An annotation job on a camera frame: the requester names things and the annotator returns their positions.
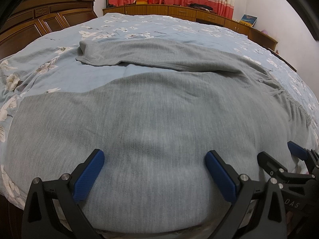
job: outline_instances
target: gray fabric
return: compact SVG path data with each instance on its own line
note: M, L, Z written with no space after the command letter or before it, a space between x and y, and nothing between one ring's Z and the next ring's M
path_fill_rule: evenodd
M106 162L82 205L88 220L109 231L160 233L218 224L226 213L229 205L204 165L211 149L252 179L264 179L260 151L288 170L296 167L287 142L305 145L309 116L261 66L195 45L162 41L162 50L155 39L145 47L130 42L95 49L107 54L117 48L108 58L102 54L106 65L112 58L130 61L123 51L131 45L140 50L130 62L174 70L183 62L193 72L142 73L85 93L26 97L13 118L5 159L20 188L27 191L37 176L71 172L99 148Z

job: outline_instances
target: bedsheet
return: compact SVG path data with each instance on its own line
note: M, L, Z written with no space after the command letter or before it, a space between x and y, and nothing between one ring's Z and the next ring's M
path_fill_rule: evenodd
M0 63L0 193L23 208L27 191L20 190L8 177L5 164L10 125L25 96L61 91L86 92L114 79L143 72L173 71L121 63L93 67L75 60L81 55L79 41L164 38L235 53L262 65L299 101L311 116L308 148L318 147L319 104L310 88L283 61L269 51L229 29L203 25L168 16L128 16L106 14L84 24L47 34Z

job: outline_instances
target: metal screw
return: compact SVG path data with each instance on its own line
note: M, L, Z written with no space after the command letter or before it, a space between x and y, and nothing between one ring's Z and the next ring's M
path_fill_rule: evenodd
M277 179L276 179L276 178L271 178L271 179L270 179L270 182L271 182L272 184L277 184Z
M242 181L248 181L248 176L246 175L246 174L242 174L242 175L240 175L240 179L242 180Z
M40 178L34 178L32 183L33 184L38 184L40 182Z
M70 175L68 173L64 173L61 175L61 179L64 181L67 181L70 178Z

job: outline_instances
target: blue gripper pad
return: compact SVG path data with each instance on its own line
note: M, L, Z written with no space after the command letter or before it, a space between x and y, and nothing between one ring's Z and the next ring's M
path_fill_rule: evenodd
M211 152L206 154L205 163L224 199L232 204L235 203L237 200L235 183L228 176L224 168L220 165L216 157Z
M307 151L296 143L289 141L287 143L289 151L292 155L297 156L300 160L305 161L308 159Z
M73 199L76 203L87 198L104 165L104 153L99 150L74 184Z

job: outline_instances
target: wooden headboard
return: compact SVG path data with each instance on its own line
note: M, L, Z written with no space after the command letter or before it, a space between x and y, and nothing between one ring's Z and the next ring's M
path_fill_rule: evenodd
M37 38L94 18L94 0L24 0L0 29L0 59Z

